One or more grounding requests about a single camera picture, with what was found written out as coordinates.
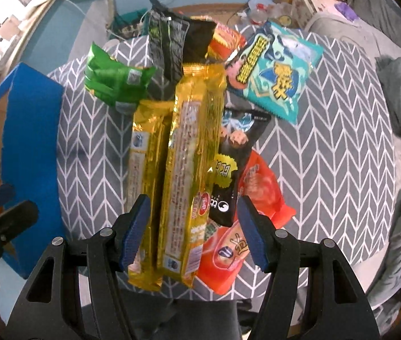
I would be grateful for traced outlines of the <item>long yellow biscuit pack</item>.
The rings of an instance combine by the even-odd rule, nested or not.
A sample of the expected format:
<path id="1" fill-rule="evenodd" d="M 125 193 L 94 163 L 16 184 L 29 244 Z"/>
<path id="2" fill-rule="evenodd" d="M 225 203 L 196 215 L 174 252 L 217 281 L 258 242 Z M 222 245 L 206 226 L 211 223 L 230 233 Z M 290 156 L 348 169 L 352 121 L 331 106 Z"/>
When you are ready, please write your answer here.
<path id="1" fill-rule="evenodd" d="M 188 287 L 200 266 L 215 179 L 223 93 L 222 64 L 184 65 L 167 145 L 157 268 Z"/>

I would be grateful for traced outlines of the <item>blue cardboard box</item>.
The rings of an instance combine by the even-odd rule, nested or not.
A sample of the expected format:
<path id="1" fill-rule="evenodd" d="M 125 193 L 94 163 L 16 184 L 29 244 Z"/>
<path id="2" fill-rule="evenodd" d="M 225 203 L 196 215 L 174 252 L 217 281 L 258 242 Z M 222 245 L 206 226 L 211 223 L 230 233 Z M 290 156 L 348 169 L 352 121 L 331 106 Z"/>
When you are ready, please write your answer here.
<path id="1" fill-rule="evenodd" d="M 0 180 L 13 186 L 10 208 L 30 200 L 37 222 L 12 239 L 4 260 L 28 278 L 55 236 L 65 234 L 61 219 L 57 139 L 64 89 L 56 81 L 18 64 L 0 83 Z"/>

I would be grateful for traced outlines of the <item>orange red snack bag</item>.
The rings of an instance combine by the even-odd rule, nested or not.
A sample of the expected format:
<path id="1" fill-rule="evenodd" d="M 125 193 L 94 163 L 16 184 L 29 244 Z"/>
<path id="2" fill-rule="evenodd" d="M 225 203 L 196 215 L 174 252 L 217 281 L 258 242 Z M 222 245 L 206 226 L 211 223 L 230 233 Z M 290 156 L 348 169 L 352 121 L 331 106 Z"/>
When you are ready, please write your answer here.
<path id="1" fill-rule="evenodd" d="M 258 213 L 269 217 L 277 229 L 285 226 L 297 213 L 285 203 L 276 175 L 255 150 L 251 151 L 240 177 L 237 195 L 250 197 Z"/>

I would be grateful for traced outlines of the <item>grey chevron tablecloth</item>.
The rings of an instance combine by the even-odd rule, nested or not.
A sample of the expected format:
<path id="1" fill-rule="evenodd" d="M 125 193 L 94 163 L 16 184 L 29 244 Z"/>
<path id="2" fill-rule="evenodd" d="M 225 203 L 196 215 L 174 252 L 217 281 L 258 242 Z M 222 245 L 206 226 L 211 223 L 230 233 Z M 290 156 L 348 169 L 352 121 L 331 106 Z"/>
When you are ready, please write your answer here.
<path id="1" fill-rule="evenodd" d="M 380 252 L 395 202 L 391 124 L 377 73 L 354 44 L 299 32 L 323 54 L 298 101 L 295 123 L 273 118 L 255 150 L 296 211 L 298 239 L 330 238 L 351 265 Z M 93 236 L 124 210 L 131 118 L 85 89 L 87 57 L 50 78 L 63 89 L 57 140 L 61 219 L 72 239 Z"/>

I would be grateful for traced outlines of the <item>black yellow snack bag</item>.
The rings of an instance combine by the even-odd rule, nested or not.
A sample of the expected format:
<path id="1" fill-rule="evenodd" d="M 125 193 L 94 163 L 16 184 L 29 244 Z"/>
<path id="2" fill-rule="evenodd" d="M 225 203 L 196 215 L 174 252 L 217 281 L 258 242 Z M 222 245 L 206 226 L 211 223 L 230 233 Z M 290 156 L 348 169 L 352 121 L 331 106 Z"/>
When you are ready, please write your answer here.
<path id="1" fill-rule="evenodd" d="M 209 218 L 215 223 L 226 227 L 233 225 L 238 182 L 253 146 L 270 121 L 271 115 L 263 111 L 224 108 L 210 199 Z"/>

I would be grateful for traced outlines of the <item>teal cartoon snack bag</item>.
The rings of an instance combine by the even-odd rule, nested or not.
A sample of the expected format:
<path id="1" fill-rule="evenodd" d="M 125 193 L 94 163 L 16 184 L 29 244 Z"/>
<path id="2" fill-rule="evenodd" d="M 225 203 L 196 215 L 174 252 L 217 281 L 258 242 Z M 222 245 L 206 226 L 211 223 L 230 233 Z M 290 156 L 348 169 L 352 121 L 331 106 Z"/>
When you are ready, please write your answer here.
<path id="1" fill-rule="evenodd" d="M 226 64 L 229 90 L 272 115 L 297 123 L 298 100 L 323 47 L 265 22 Z"/>

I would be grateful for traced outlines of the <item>teal basket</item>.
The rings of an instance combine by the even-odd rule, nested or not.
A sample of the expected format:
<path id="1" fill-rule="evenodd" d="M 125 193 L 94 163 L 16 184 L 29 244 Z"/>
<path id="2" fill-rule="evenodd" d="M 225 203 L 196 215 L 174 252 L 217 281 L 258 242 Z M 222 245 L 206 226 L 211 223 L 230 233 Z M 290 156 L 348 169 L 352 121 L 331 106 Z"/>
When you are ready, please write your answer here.
<path id="1" fill-rule="evenodd" d="M 147 10 L 143 8 L 123 15 L 116 13 L 109 31 L 112 39 L 132 39 L 147 35 Z"/>

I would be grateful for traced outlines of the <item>black green snack bag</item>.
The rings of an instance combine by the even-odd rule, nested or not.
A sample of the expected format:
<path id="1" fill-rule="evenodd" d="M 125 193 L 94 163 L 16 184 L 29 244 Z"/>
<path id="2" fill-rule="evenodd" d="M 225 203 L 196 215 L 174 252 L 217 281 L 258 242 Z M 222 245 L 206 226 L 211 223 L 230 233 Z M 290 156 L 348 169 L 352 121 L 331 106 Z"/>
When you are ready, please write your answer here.
<path id="1" fill-rule="evenodd" d="M 148 36 L 153 63 L 162 68 L 164 77 L 177 84 L 183 77 L 183 65 L 203 64 L 217 24 L 190 18 L 171 11 L 159 0 L 149 0 Z"/>

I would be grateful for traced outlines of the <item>red orange chip bag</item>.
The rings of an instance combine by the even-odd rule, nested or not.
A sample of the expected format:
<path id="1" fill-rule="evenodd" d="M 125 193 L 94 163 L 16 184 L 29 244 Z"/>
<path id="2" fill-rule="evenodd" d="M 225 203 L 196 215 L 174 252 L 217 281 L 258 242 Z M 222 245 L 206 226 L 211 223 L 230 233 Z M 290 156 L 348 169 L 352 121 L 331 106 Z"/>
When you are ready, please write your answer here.
<path id="1" fill-rule="evenodd" d="M 241 50 L 247 40 L 241 33 L 220 22 L 207 49 L 207 57 L 215 61 L 226 62 L 236 50 Z"/>

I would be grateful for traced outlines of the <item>grey blanket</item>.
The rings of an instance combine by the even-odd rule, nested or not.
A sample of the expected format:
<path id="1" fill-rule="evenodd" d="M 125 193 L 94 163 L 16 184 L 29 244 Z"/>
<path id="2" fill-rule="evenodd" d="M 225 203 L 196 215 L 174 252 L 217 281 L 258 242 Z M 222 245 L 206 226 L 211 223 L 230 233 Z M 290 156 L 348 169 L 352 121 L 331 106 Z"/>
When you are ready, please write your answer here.
<path id="1" fill-rule="evenodd" d="M 372 284 L 368 299 L 381 332 L 390 328 L 401 301 L 401 7 L 395 0 L 347 0 L 359 19 L 345 22 L 332 15 L 314 15 L 308 30 L 359 44 L 375 62 L 377 76 L 390 115 L 397 179 L 397 203 L 383 269 Z"/>

